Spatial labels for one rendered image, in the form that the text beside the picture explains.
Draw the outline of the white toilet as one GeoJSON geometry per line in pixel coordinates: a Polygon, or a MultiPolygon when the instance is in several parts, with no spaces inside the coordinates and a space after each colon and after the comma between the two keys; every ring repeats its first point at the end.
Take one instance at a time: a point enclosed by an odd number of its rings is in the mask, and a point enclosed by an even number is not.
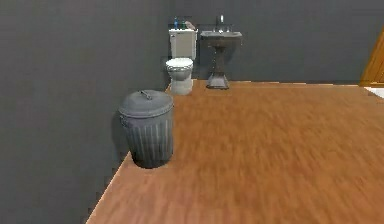
{"type": "Polygon", "coordinates": [[[197,33],[193,29],[170,29],[169,36],[171,58],[166,61],[166,70],[171,78],[170,91],[174,95],[188,95],[193,87],[197,33]]]}

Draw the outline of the wooden room door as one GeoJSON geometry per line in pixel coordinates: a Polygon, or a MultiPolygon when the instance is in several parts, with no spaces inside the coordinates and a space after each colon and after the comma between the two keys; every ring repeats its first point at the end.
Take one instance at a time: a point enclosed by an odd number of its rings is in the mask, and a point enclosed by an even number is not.
{"type": "Polygon", "coordinates": [[[359,85],[362,87],[384,88],[384,26],[379,33],[367,66],[361,75],[359,85]]]}

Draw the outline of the dark gray pedestal sink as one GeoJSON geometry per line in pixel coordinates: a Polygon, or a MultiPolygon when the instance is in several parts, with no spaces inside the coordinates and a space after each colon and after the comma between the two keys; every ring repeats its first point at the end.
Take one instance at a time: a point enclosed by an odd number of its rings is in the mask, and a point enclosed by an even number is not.
{"type": "Polygon", "coordinates": [[[212,60],[212,71],[207,80],[206,87],[209,89],[229,88],[229,83],[224,71],[225,49],[234,43],[241,43],[243,35],[241,32],[224,31],[202,31],[201,41],[208,47],[214,48],[214,57],[212,60]]]}

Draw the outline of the dark gray metal trash can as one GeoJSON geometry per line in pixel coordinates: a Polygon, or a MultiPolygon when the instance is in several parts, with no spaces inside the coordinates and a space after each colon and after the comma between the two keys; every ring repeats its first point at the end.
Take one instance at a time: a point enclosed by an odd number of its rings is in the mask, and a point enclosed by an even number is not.
{"type": "Polygon", "coordinates": [[[139,90],[119,107],[133,162],[146,169],[166,164],[173,155],[173,98],[165,92],[139,90]]]}

